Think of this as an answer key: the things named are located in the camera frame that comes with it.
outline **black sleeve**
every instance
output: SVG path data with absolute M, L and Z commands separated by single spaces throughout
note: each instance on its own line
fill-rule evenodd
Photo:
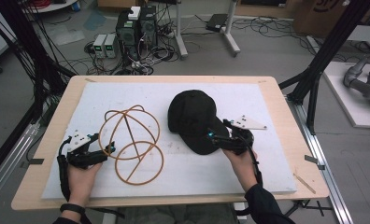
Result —
M 77 222 L 65 217 L 58 217 L 53 224 L 78 224 Z
M 261 187 L 261 185 L 254 185 L 246 192 L 246 196 L 244 197 L 249 204 L 248 211 L 256 223 L 294 223 L 281 213 L 276 199 L 269 191 Z

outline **orange wire ring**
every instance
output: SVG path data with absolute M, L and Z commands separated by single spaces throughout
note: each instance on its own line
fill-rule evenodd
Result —
M 135 117 L 133 117 L 133 116 L 131 116 L 131 115 L 129 115 L 129 113 L 130 112 L 132 112 L 132 111 L 138 111 L 138 112 L 143 112 L 143 113 L 145 113 L 145 114 L 148 114 L 149 116 L 151 116 L 154 120 L 155 120 L 155 122 L 156 122 L 156 125 L 157 125 L 157 128 L 158 128 L 158 133 L 157 133 L 157 137 L 155 138 L 155 136 L 153 135 L 153 133 L 143 124 L 143 123 L 141 123 L 138 119 L 136 119 Z M 109 118 L 107 118 L 107 114 L 109 114 L 109 113 L 114 113 L 113 115 L 111 115 Z M 98 144 L 99 144 L 99 146 L 100 146 L 100 148 L 102 149 L 102 151 L 107 155 L 107 156 L 109 156 L 110 158 L 112 158 L 112 159 L 115 159 L 115 171 L 116 171 L 116 175 L 118 176 L 118 178 L 121 180 L 121 181 L 123 181 L 124 183 L 126 183 L 126 184 L 129 184 L 129 185 L 144 185 L 144 184 L 148 184 L 149 182 L 151 182 L 152 180 L 154 180 L 159 174 L 160 174 L 160 172 L 162 171 L 162 169 L 163 169 L 163 166 L 164 166 L 164 155 L 163 155 L 163 153 L 162 153 L 162 150 L 156 145 L 156 143 L 158 142 L 158 140 L 159 140 L 159 137 L 160 137 L 160 125 L 159 125 L 159 122 L 158 122 L 158 120 L 155 118 L 155 117 L 153 117 L 152 115 L 151 115 L 151 113 L 149 113 L 149 112 L 147 112 L 147 111 L 145 111 L 144 110 L 144 107 L 142 107 L 142 105 L 134 105 L 134 106 L 132 106 L 132 107 L 130 107 L 129 109 L 127 109 L 127 110 L 122 110 L 122 111 L 118 111 L 118 110 L 108 110 L 107 112 L 106 112 L 106 114 L 105 114 L 105 122 L 103 123 L 103 125 L 101 126 L 101 128 L 100 128 L 100 132 L 99 132 L 99 135 L 98 136 L 102 136 L 101 134 L 102 134 L 102 131 L 104 130 L 104 127 L 107 125 L 107 123 L 111 120 L 111 119 L 113 119 L 114 117 L 116 117 L 117 115 L 121 115 L 121 118 L 118 120 L 118 122 L 116 123 L 116 125 L 115 125 L 115 127 L 114 127 L 114 129 L 113 129 L 113 131 L 112 131 L 112 134 L 111 134 L 111 136 L 110 136 L 110 138 L 109 138 L 109 145 L 108 145 L 108 152 L 105 152 L 104 151 L 104 147 L 103 147 L 103 144 L 101 143 L 101 137 L 99 137 L 98 138 Z M 135 122 L 137 122 L 139 125 L 141 125 L 148 133 L 149 133 L 149 135 L 150 135 L 150 137 L 153 139 L 153 143 L 152 142 L 149 142 L 149 141 L 135 141 L 135 139 L 134 139 L 134 136 L 133 136 L 133 133 L 132 133 L 132 130 L 131 130 L 131 128 L 130 128 L 130 125 L 129 125 L 129 120 L 128 120 L 128 118 L 130 118 L 130 119 L 132 119 L 132 120 L 134 120 Z M 118 129 L 118 127 L 119 127 L 119 125 L 120 125 L 120 123 L 121 123 L 121 121 L 124 119 L 124 121 L 125 121 L 125 123 L 126 123 L 126 126 L 127 126 L 127 130 L 129 131 L 129 134 L 130 134 L 130 136 L 131 136 L 131 138 L 132 138 L 132 143 L 130 143 L 130 144 L 128 144 L 128 145 L 126 145 L 125 147 L 123 147 L 122 149 L 121 149 L 121 151 L 118 153 L 118 155 L 115 157 L 115 156 L 112 156 L 111 155 L 111 151 L 110 151 L 110 149 L 111 149 L 111 146 L 112 146 L 112 140 L 113 140 L 113 138 L 114 138 L 114 135 L 115 135 L 115 133 L 116 133 L 116 131 L 117 131 L 117 129 Z M 148 147 L 148 149 L 145 151 L 145 152 L 143 152 L 143 153 L 139 153 L 138 152 L 138 148 L 137 148 L 137 145 L 139 145 L 139 144 L 149 144 L 149 147 Z M 128 148 L 128 147 L 130 147 L 130 146 L 134 146 L 134 148 L 135 148 L 135 153 L 136 153 L 136 156 L 133 156 L 133 157 L 130 157 L 130 158 L 121 158 L 121 155 L 123 155 L 124 153 L 124 151 Z M 141 162 L 144 160 L 144 158 L 148 155 L 148 153 L 150 152 L 150 151 L 152 151 L 154 148 L 156 148 L 158 151 L 159 151 L 159 153 L 160 153 L 160 155 L 161 155 L 161 158 L 162 158 L 162 162 L 161 162 L 161 166 L 160 166 L 160 168 L 159 168 L 159 171 L 157 172 L 157 174 L 154 176 L 154 177 L 152 177 L 151 179 L 149 179 L 149 180 L 146 180 L 146 181 L 143 181 L 143 182 L 132 182 L 132 181 L 130 181 L 130 178 L 132 177 L 132 175 L 135 173 L 135 170 L 138 168 L 138 166 L 141 164 Z M 135 168 L 133 169 L 133 171 L 129 174 L 129 176 L 127 177 L 127 178 L 124 178 L 123 176 L 121 176 L 121 174 L 120 174 L 120 171 L 119 171 L 119 161 L 129 161 L 129 160 L 135 160 L 135 159 L 138 159 L 138 164 L 135 166 Z

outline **baseball cap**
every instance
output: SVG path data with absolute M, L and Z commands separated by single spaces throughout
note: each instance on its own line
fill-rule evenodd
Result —
M 209 129 L 215 134 L 229 136 L 217 118 L 214 100 L 203 91 L 183 91 L 176 95 L 168 108 L 167 118 L 170 132 L 178 133 L 185 144 L 199 155 L 218 149 L 207 138 Z

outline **floor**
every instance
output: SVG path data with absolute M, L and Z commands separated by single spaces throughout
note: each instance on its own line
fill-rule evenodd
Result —
M 83 50 L 84 46 L 93 41 L 97 34 L 114 32 L 115 15 L 117 16 L 113 12 L 101 12 L 94 6 L 89 6 L 76 13 L 68 8 L 46 13 L 41 19 L 56 24 L 55 28 L 58 25 L 65 25 L 68 30 L 83 32 L 84 39 L 58 48 L 78 73 L 87 74 L 92 71 L 90 69 L 92 64 L 89 55 Z M 206 15 L 199 17 L 204 21 L 209 19 Z M 248 26 L 250 19 L 247 19 L 247 22 L 238 20 L 235 22 L 232 34 L 241 49 L 241 53 L 235 58 L 221 35 L 195 35 L 206 30 L 199 19 L 189 16 L 182 21 L 182 27 L 189 28 L 186 31 L 189 35 L 183 36 L 189 52 L 188 58 L 174 61 L 176 59 L 174 56 L 173 62 L 157 63 L 153 65 L 152 75 L 272 76 L 280 83 L 304 71 L 313 60 L 313 51 L 307 47 L 303 37 L 283 33 L 287 26 L 291 27 L 290 21 L 272 23 L 272 27 L 276 29 L 269 30 L 259 29 L 261 21 L 259 23 L 253 21 L 253 30 Z M 175 41 L 171 41 L 171 44 L 177 46 Z M 356 48 L 362 46 L 356 42 L 346 43 L 334 60 L 354 63 L 357 62 L 356 57 L 366 55 L 370 62 L 368 49 Z M 112 68 L 114 66 L 112 64 L 116 62 L 107 60 L 105 64 L 107 68 Z M 0 146 L 2 146 L 33 102 L 33 85 L 10 51 L 0 57 L 0 65 L 3 67 L 3 73 L 0 74 Z M 289 93 L 292 89 L 293 87 L 289 87 L 283 90 L 283 93 Z M 353 223 L 370 223 L 370 129 L 351 126 L 324 78 L 320 81 L 315 123 L 320 145 Z M 44 127 L 38 132 L 35 140 L 43 131 Z M 33 156 L 36 147 L 37 143 L 29 149 L 30 157 Z M 27 220 L 27 223 L 52 222 L 59 216 L 56 210 L 23 212 L 14 211 L 10 207 L 16 189 L 26 172 L 24 157 L 0 189 L 0 223 L 24 222 L 19 220 Z M 332 207 L 328 199 L 319 200 L 319 203 L 322 207 Z M 280 201 L 279 205 L 285 213 L 292 208 L 293 202 Z M 309 206 L 318 206 L 318 202 L 313 200 Z M 88 210 L 87 213 L 93 223 L 102 222 L 101 213 L 93 210 Z M 323 210 L 322 216 L 319 210 L 299 208 L 291 214 L 291 218 L 297 223 L 339 223 L 334 212 L 330 210 Z M 242 222 L 252 223 L 250 217 Z

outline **person's arm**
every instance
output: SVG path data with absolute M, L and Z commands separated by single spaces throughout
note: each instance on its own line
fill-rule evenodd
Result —
M 284 217 L 273 195 L 258 184 L 248 151 L 235 155 L 232 151 L 224 149 L 223 153 L 231 162 L 237 179 L 246 192 L 249 213 L 256 223 L 294 223 L 288 217 Z
M 68 203 L 85 208 L 93 189 L 95 176 L 102 163 L 95 164 L 87 170 L 68 165 L 68 183 L 71 190 Z M 72 224 L 80 222 L 80 213 L 63 210 L 54 224 Z

